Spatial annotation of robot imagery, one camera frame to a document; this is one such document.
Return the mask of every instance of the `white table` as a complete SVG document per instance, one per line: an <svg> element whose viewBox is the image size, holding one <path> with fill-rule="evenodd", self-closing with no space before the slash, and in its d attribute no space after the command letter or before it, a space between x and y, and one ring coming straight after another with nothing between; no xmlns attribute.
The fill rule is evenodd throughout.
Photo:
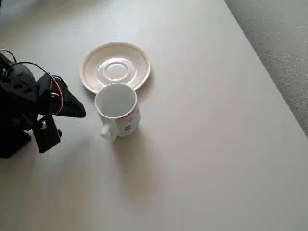
<svg viewBox="0 0 308 231"><path fill-rule="evenodd" d="M307 230L308 141L223 0L62 4L0 24L0 47L61 75L87 111L56 118L47 153L0 160L1 231ZM112 146L78 68L115 40L153 72L140 129Z"/></svg>

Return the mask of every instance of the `white mug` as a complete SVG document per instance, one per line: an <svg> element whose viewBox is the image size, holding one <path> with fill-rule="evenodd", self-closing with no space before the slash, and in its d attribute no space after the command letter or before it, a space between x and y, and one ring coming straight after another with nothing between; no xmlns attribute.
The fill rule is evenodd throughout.
<svg viewBox="0 0 308 231"><path fill-rule="evenodd" d="M137 94L123 83L104 87L95 97L95 108L103 123L101 136L114 141L133 133L140 122Z"/></svg>

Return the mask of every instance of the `black cable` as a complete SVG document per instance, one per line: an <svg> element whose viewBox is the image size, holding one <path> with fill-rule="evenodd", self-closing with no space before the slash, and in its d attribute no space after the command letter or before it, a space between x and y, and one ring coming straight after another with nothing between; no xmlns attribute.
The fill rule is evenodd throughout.
<svg viewBox="0 0 308 231"><path fill-rule="evenodd" d="M14 62L17 62L17 60L16 60L15 56L12 54L12 52L10 52L7 49L0 49L0 52L3 52L3 51L9 53L14 58Z"/></svg>

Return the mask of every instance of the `red logo on mug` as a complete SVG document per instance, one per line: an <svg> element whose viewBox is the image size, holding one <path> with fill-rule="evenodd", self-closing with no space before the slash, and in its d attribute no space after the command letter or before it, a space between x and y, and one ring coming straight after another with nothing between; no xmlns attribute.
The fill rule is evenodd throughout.
<svg viewBox="0 0 308 231"><path fill-rule="evenodd" d="M131 129L131 125L125 127L125 131L129 131Z"/></svg>

